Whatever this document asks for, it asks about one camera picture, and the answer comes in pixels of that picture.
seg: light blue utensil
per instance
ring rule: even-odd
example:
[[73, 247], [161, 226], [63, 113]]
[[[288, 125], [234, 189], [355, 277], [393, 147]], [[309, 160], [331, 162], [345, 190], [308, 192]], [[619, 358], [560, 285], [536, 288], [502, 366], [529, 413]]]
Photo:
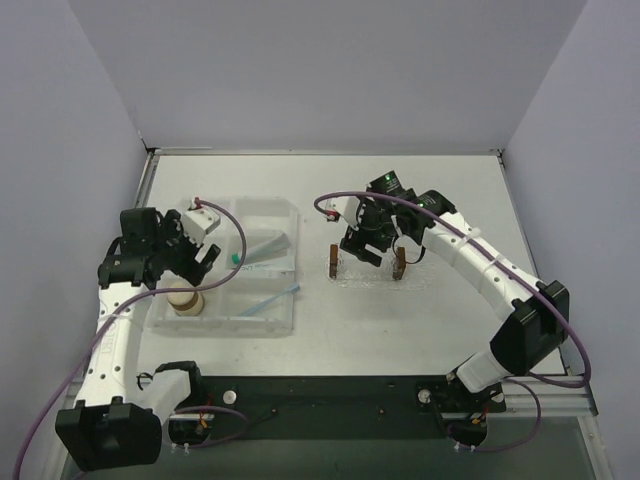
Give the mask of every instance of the light blue utensil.
[[254, 305], [249, 310], [245, 310], [244, 312], [242, 312], [238, 316], [239, 317], [252, 317], [256, 312], [262, 310], [264, 307], [269, 305], [274, 300], [277, 300], [278, 298], [282, 297], [283, 295], [286, 295], [287, 293], [296, 293], [298, 291], [300, 291], [300, 284], [298, 282], [292, 283], [291, 285], [289, 285], [287, 287], [287, 289], [284, 292], [281, 292], [281, 293], [279, 293], [277, 295], [274, 295], [271, 298], [267, 298], [266, 300], [260, 302], [259, 304]]

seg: white plastic tray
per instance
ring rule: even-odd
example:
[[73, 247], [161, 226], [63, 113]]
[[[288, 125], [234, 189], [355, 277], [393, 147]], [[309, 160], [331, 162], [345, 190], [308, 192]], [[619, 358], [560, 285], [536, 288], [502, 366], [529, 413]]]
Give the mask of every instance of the white plastic tray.
[[[294, 295], [287, 294], [262, 308], [254, 316], [240, 314], [278, 293], [295, 281], [298, 244], [298, 211], [286, 199], [237, 197], [213, 199], [213, 203], [229, 209], [242, 225], [248, 246], [261, 243], [274, 234], [284, 232], [289, 247], [255, 258], [243, 265], [230, 282], [220, 288], [202, 292], [204, 308], [198, 316], [184, 317], [175, 313], [165, 295], [154, 298], [147, 327], [178, 336], [207, 334], [221, 337], [281, 337], [293, 331]], [[234, 264], [231, 256], [240, 250], [240, 237], [235, 226], [223, 217], [222, 224], [205, 241], [202, 251], [215, 243], [221, 253], [203, 285], [226, 276]], [[159, 287], [167, 287], [176, 276], [166, 273]]]

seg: beige cylinder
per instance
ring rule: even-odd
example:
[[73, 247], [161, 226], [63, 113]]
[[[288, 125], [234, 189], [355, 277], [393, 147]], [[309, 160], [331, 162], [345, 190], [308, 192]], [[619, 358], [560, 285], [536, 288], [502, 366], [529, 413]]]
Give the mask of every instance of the beige cylinder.
[[[171, 284], [171, 288], [189, 288], [191, 285], [185, 280], [178, 280]], [[173, 292], [167, 294], [169, 305], [181, 317], [195, 317], [204, 308], [204, 298], [199, 292]]]

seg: metal frame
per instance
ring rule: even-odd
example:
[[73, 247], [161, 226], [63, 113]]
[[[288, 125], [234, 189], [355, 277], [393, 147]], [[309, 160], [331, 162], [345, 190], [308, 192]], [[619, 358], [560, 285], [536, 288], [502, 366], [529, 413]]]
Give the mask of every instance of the metal frame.
[[[145, 168], [143, 170], [138, 191], [136, 193], [135, 207], [145, 206], [149, 198], [153, 179], [158, 168], [158, 163], [161, 156], [164, 155], [331, 155], [331, 154], [345, 154], [345, 152], [299, 152], [299, 151], [283, 151], [283, 152], [225, 152], [216, 151], [212, 149], [155, 149], [149, 151], [147, 156]], [[507, 191], [511, 202], [513, 204], [513, 196], [507, 182], [507, 178], [504, 173], [504, 165], [500, 162], [501, 169], [504, 176], [504, 181], [507, 186]], [[520, 218], [516, 212], [516, 219], [520, 227], [522, 237], [525, 241], [525, 246], [531, 259], [531, 263], [535, 270], [535, 260], [531, 253], [529, 242], [527, 241], [526, 234], [522, 228]], [[562, 377], [571, 381], [572, 379], [578, 380], [579, 377]], [[611, 468], [606, 456], [604, 444], [600, 436], [598, 425], [595, 416], [598, 414], [593, 395], [588, 388], [567, 390], [560, 387], [554, 387], [531, 377], [521, 377], [518, 380], [525, 382], [529, 385], [536, 395], [539, 397], [543, 415], [545, 417], [574, 417], [580, 425], [580, 430], [584, 439], [584, 444], [588, 457], [591, 461], [591, 465], [594, 471], [594, 475], [598, 480], [610, 480], [613, 479]], [[70, 385], [67, 390], [66, 396], [62, 401], [61, 408], [69, 407], [73, 403], [80, 386], [82, 379], [76, 379]], [[508, 418], [508, 417], [520, 417], [531, 418], [536, 416], [535, 402], [531, 395], [521, 387], [515, 384], [503, 384], [503, 391], [505, 394], [505, 402], [507, 405], [507, 411], [505, 413], [493, 413], [494, 418]], [[443, 417], [455, 417], [456, 414], [444, 414]], [[171, 419], [182, 419], [182, 415], [174, 415]], [[43, 471], [42, 478], [60, 478], [62, 474], [65, 461], [67, 459], [67, 452], [64, 449], [62, 443], [56, 438], [54, 445], [49, 452], [49, 456]]]

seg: screw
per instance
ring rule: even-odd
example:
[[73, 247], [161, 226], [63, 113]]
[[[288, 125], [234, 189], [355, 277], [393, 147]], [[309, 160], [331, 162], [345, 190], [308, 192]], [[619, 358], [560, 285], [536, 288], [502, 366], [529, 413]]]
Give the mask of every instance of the screw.
[[418, 392], [418, 400], [420, 401], [420, 403], [431, 402], [431, 392], [426, 388], [423, 388]]
[[233, 405], [234, 403], [236, 403], [237, 398], [238, 396], [233, 390], [227, 390], [222, 394], [222, 401], [227, 405]]

